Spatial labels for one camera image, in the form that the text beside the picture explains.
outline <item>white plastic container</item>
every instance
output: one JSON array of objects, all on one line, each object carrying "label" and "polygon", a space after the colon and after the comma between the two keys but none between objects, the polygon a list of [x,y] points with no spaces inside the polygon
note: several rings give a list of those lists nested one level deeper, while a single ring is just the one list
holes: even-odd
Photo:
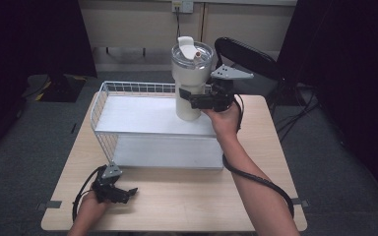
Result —
[{"label": "white plastic container", "polygon": [[214,50],[210,46],[194,42],[193,39],[193,44],[190,45],[190,39],[179,37],[179,43],[171,49],[171,74],[176,82],[176,114],[186,121],[198,119],[201,111],[192,109],[190,102],[180,97],[179,89],[185,89],[192,94],[204,94],[214,56]]}]

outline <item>human hand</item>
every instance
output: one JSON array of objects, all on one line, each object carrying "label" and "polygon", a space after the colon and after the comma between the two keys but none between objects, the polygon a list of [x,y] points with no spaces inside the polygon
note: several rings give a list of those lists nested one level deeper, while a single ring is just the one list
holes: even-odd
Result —
[{"label": "human hand", "polygon": [[78,215],[68,235],[86,235],[88,230],[102,218],[109,205],[110,201],[99,203],[95,192],[90,190],[82,198]]},{"label": "human hand", "polygon": [[211,109],[203,109],[211,121],[213,122],[213,128],[217,134],[217,139],[223,138],[236,138],[238,130],[239,110],[234,102],[228,109],[222,112],[216,112]]}]

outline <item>black curtain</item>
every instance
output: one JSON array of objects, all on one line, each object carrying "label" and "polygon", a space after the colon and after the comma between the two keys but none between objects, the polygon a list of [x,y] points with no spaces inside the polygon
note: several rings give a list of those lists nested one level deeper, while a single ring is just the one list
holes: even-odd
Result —
[{"label": "black curtain", "polygon": [[378,181],[378,0],[298,0],[278,63],[290,85],[317,88]]},{"label": "black curtain", "polygon": [[49,73],[96,77],[78,1],[0,1],[0,135],[28,77]]}]

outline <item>wall outlet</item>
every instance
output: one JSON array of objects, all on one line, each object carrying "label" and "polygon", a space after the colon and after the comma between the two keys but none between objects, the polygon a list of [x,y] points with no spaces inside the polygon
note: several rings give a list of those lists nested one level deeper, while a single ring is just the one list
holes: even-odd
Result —
[{"label": "wall outlet", "polygon": [[171,12],[182,12],[182,1],[171,1]]},{"label": "wall outlet", "polygon": [[193,1],[171,1],[171,12],[193,13]]}]

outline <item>wrist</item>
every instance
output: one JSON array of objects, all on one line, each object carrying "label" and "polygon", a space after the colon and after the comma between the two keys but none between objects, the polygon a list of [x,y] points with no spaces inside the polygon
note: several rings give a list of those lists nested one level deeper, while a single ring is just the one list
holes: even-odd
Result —
[{"label": "wrist", "polygon": [[217,141],[221,146],[228,146],[234,143],[238,143],[237,134],[217,135]]},{"label": "wrist", "polygon": [[69,230],[68,236],[84,236],[89,231],[89,226],[83,222],[75,222],[72,228]]}]

